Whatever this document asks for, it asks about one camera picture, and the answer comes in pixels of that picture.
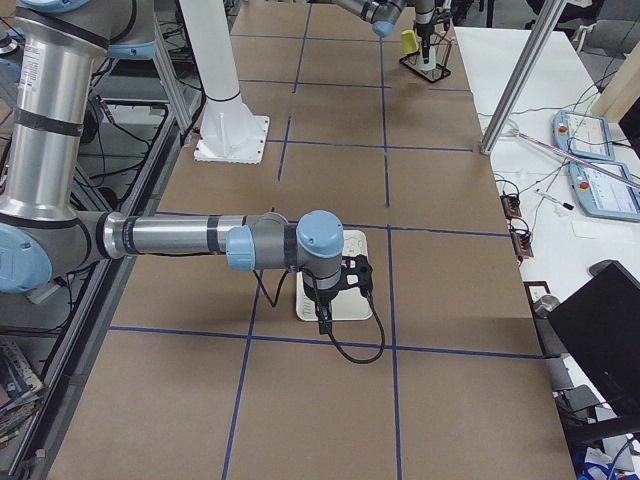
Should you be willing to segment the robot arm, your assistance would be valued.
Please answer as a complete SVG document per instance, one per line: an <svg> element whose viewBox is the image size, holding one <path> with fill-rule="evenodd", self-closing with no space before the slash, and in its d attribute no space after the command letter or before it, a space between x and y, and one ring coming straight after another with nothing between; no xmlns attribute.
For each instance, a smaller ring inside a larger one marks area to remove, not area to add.
<svg viewBox="0 0 640 480"><path fill-rule="evenodd" d="M335 4L370 23L373 32L379 37L386 37L392 32L407 5L407 1L336 0ZM423 61L428 63L431 53L430 37L435 31L435 1L416 0L413 5L415 9L414 30L419 39Z"/></svg>
<svg viewBox="0 0 640 480"><path fill-rule="evenodd" d="M26 41L1 196L3 292L37 289L106 259L223 255L235 270L300 272L319 318L330 317L349 276L333 213L291 224L277 213L134 217L71 206L94 65L155 53L151 2L20 1L15 13Z"/></svg>

